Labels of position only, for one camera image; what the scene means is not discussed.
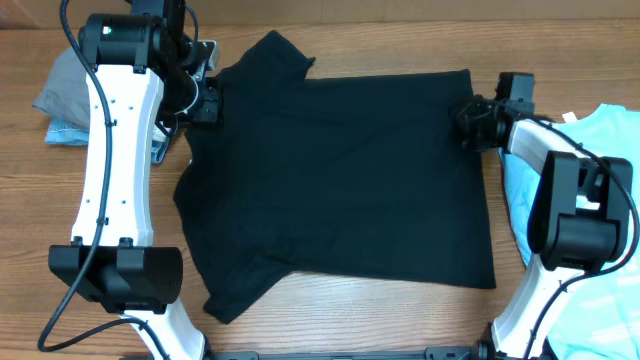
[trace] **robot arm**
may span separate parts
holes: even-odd
[[[153,246],[149,211],[154,126],[219,125],[220,94],[205,73],[215,69],[214,41],[191,43],[183,35],[184,0],[136,1],[131,15],[91,15],[80,33],[84,57],[102,85],[111,114],[112,166],[99,246],[77,293],[121,318],[147,323],[171,359],[210,356],[179,299],[182,256]],[[96,232],[106,161],[105,116],[87,76],[90,135],[85,185],[70,246],[52,246],[49,267],[71,286]],[[155,359],[151,335],[132,324]]]
[[[477,359],[540,356],[549,330],[584,281],[555,299],[526,354],[538,316],[558,286],[618,260],[626,246],[629,207],[622,190],[592,159],[550,131],[548,122],[520,119],[533,114],[532,94],[533,75],[503,73],[495,100],[477,96],[451,111],[464,146],[503,147],[541,176],[527,234],[534,256],[511,302],[477,345]],[[602,159],[629,190],[631,164]],[[599,203],[598,209],[578,208],[578,196]]]

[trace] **blue fabric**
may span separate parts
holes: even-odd
[[[49,145],[86,146],[89,143],[89,130],[81,129],[60,118],[52,118],[44,142]],[[151,141],[151,163],[160,164],[169,149],[170,138],[165,141]]]
[[[603,104],[587,118],[556,128],[598,155],[629,160],[632,196],[640,201],[640,112]],[[510,154],[502,158],[511,225],[522,259],[528,263],[527,222],[540,176],[520,158]],[[580,199],[577,204],[585,206]],[[630,224],[627,248],[631,235]],[[576,292],[548,335],[559,359],[640,358],[639,258],[637,252],[619,271],[587,280]]]

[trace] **wooden table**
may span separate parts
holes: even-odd
[[[210,27],[220,65],[233,64],[270,26]],[[317,61],[314,78],[471,69],[476,93],[493,96],[498,73],[536,74],[539,112],[579,117],[601,103],[640,109],[640,20],[443,22],[278,26]],[[47,146],[48,118],[31,108],[56,56],[61,31],[0,31],[0,359],[113,359],[146,349],[123,326],[64,350],[36,352],[36,339],[67,286],[47,266],[49,245],[69,241],[80,202],[84,148]],[[154,167],[151,210],[155,243],[185,257],[182,300],[216,351],[263,353],[416,350],[470,344],[509,302],[524,267],[508,223],[495,153],[484,179],[498,288],[466,289],[320,274],[288,276],[229,326],[205,314],[202,280],[190,260],[172,201],[190,159],[183,138]],[[49,343],[115,316],[75,297]]]

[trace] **gray cloth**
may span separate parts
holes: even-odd
[[[47,83],[33,102],[33,107],[80,129],[88,129],[89,89],[86,76],[73,49],[68,48],[53,63]]]
[[[53,63],[44,89],[33,107],[52,117],[45,142],[49,145],[83,146],[89,142],[89,89],[87,73],[73,49]],[[162,163],[171,139],[154,128],[151,162]]]

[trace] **wood grain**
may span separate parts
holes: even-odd
[[[33,29],[41,25],[18,0],[0,0],[0,29]]]
[[[233,64],[267,26],[203,28],[219,41],[220,65]],[[640,109],[640,20],[411,23],[276,27],[318,59],[314,78],[469,68],[477,93],[492,96],[498,73],[536,74],[538,110],[591,113],[601,102]],[[59,31],[0,31],[0,359],[117,358],[145,352],[121,327],[42,355],[36,339],[67,290],[47,266],[48,246],[68,241],[83,187],[84,148],[47,146],[48,119],[31,108],[56,56]],[[190,159],[179,138],[152,170],[156,244],[185,257],[182,299],[217,351],[416,350],[468,344],[506,306],[524,268],[509,228],[495,153],[484,156],[496,290],[295,273],[229,326],[202,312],[207,298],[171,200]],[[50,343],[113,319],[74,298]]]
[[[59,0],[0,0],[19,4],[33,28],[60,28]],[[396,21],[620,19],[640,17],[637,0],[189,0],[201,25],[339,24]],[[71,26],[87,17],[126,14],[122,0],[71,1]]]

